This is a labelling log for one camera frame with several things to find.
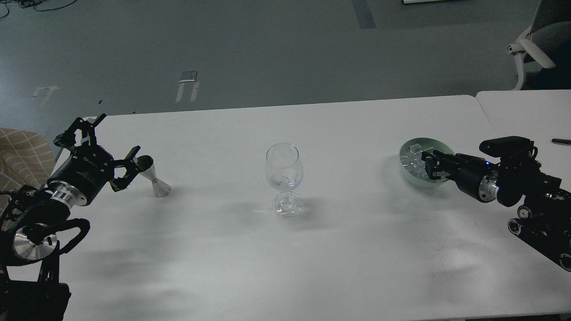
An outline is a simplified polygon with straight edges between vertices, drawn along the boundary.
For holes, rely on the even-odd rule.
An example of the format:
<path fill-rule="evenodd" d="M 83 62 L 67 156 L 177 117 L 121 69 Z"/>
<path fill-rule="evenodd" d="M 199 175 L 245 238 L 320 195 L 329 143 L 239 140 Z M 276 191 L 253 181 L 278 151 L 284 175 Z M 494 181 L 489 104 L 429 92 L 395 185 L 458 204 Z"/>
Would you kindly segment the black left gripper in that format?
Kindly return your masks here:
<path fill-rule="evenodd" d="M 78 117 L 53 140 L 55 146 L 69 151 L 70 156 L 51 175 L 47 186 L 54 192 L 70 191 L 77 206 L 90 205 L 108 181 L 114 192 L 127 189 L 140 173 L 136 160 L 140 146 L 133 147 L 124 159 L 113 159 L 98 146 L 95 129 L 106 116 L 102 113 L 94 119 Z M 81 134 L 80 145 L 77 145 L 77 132 Z M 122 177 L 113 177 L 114 169 L 125 169 L 125 173 Z"/>

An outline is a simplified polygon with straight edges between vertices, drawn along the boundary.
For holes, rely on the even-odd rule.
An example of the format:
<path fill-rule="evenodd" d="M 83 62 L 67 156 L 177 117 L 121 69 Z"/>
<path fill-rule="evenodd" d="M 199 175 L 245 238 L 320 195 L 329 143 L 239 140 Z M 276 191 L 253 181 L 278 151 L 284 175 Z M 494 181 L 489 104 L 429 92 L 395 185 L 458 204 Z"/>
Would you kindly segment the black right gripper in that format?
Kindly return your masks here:
<path fill-rule="evenodd" d="M 422 161 L 431 181 L 454 181 L 458 189 L 482 203 L 497 199 L 497 165 L 466 154 L 445 154 L 439 150 L 422 152 Z"/>

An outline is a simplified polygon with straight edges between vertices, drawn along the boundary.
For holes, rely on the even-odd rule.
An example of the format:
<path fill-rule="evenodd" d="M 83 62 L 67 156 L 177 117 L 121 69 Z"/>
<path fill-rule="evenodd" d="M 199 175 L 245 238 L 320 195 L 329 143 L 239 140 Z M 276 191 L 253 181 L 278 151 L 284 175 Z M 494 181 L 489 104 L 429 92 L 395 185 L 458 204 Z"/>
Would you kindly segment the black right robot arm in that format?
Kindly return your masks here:
<path fill-rule="evenodd" d="M 569 191 L 560 187 L 562 180 L 541 171 L 538 149 L 528 138 L 485 140 L 479 149 L 500 161 L 438 150 L 423 152 L 421 159 L 429 179 L 454 181 L 460 191 L 481 203 L 518 206 L 508 230 L 569 272 L 571 200 Z"/>

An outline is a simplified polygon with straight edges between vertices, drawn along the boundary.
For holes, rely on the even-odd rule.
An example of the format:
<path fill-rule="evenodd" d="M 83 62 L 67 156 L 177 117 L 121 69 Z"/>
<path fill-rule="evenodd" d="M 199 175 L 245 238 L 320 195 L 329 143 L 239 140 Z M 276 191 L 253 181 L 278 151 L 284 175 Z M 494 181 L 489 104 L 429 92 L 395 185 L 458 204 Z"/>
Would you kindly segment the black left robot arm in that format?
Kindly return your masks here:
<path fill-rule="evenodd" d="M 3 321 L 61 321 L 71 292 L 59 280 L 60 257 L 88 234 L 90 222 L 70 218 L 74 206 L 88 206 L 106 184 L 113 191 L 128 187 L 140 173 L 135 146 L 124 159 L 114 159 L 96 138 L 106 118 L 77 118 L 54 144 L 69 150 L 69 158 L 45 187 L 23 185 L 1 191 L 8 205 L 1 215 L 1 319 Z"/>

